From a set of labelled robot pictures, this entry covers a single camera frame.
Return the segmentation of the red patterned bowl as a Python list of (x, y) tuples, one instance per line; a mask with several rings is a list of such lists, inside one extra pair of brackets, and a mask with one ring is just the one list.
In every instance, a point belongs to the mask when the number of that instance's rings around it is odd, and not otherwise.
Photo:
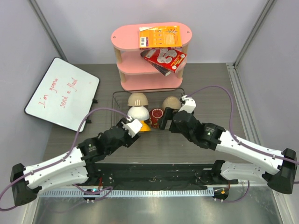
[(149, 112), (149, 124), (152, 128), (159, 128), (158, 121), (162, 118), (164, 112), (160, 108), (154, 108)]

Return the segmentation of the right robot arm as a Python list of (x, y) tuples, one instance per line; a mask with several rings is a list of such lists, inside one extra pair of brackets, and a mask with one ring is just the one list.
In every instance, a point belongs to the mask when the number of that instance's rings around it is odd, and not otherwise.
[(216, 162), (216, 170), (211, 172), (211, 179), (216, 184), (226, 180), (243, 179), (262, 181), (277, 192), (291, 194), (297, 172), (297, 155), (292, 149), (275, 150), (257, 145), (242, 138), (237, 138), (229, 130), (213, 123), (201, 123), (193, 113), (165, 109), (165, 114), (158, 121), (159, 128), (166, 126), (172, 133), (183, 135), (189, 142), (204, 149), (231, 154), (247, 164)]

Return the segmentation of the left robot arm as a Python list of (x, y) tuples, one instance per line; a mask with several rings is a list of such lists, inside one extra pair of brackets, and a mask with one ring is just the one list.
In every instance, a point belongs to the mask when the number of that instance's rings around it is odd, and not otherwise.
[(140, 137), (141, 128), (139, 120), (122, 118), (117, 125), (86, 139), (71, 152), (31, 166), (14, 165), (10, 182), (15, 206), (28, 204), (38, 195), (62, 186), (95, 186), (100, 179), (95, 164), (120, 147), (130, 147)]

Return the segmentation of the beige speckled bowl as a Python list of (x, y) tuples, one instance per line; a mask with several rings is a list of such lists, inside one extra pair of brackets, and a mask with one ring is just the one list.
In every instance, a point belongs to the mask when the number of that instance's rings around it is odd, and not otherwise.
[(128, 98), (128, 106), (146, 106), (148, 99), (143, 93), (132, 93)]

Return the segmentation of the yellow bowl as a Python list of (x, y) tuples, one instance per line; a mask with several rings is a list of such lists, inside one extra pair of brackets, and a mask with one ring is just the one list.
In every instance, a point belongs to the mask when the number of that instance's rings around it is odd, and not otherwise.
[(142, 124), (142, 127), (140, 129), (140, 132), (148, 132), (151, 131), (150, 126), (148, 125), (148, 122), (146, 120), (140, 120), (140, 123)]

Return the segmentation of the black wire dish rack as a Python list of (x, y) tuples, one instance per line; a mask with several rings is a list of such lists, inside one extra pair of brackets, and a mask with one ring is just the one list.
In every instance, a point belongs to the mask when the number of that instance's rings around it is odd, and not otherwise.
[[(148, 105), (144, 106), (150, 112), (154, 108), (162, 109), (163, 101), (170, 96), (180, 98), (185, 95), (185, 91), (182, 88), (166, 88), (166, 89), (152, 89), (152, 90), (136, 90), (136, 91), (117, 91), (112, 96), (112, 107), (120, 112), (128, 113), (132, 106), (128, 106), (128, 98), (132, 93), (143, 93), (148, 99)], [(151, 131), (157, 131), (159, 128), (151, 128)]]

